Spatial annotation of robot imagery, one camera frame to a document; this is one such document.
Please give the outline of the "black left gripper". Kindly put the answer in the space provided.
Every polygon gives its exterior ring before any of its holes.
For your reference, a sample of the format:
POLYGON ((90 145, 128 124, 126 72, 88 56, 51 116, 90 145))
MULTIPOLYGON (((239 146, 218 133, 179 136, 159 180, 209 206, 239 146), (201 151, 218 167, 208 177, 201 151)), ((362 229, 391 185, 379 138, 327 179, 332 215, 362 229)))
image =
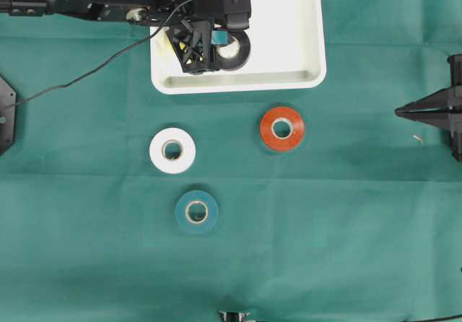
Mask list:
POLYGON ((251 0, 148 0, 147 4, 128 11, 126 20, 135 25, 159 27, 169 14, 172 17, 167 24, 174 26, 167 29, 166 35, 183 73, 203 74, 219 71, 212 45, 212 24, 226 30, 247 30, 251 0))

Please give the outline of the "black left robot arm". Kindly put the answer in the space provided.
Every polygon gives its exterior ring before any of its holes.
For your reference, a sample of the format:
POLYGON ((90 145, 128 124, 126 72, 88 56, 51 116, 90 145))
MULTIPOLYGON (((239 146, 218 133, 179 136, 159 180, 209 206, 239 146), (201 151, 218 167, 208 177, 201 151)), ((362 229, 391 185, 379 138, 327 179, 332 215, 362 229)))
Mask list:
POLYGON ((1 0, 1 12, 158 27, 187 74, 240 69, 251 49, 250 0, 1 0))

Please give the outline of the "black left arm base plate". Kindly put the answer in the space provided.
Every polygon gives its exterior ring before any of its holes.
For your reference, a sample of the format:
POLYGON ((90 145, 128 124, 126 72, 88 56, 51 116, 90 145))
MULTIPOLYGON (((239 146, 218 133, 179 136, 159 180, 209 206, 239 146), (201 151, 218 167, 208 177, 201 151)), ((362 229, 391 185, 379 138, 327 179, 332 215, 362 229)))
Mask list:
POLYGON ((1 154, 5 153, 5 151, 7 151, 14 144, 16 120, 16 108, 14 104, 16 101, 16 91, 3 77, 1 77, 1 154))

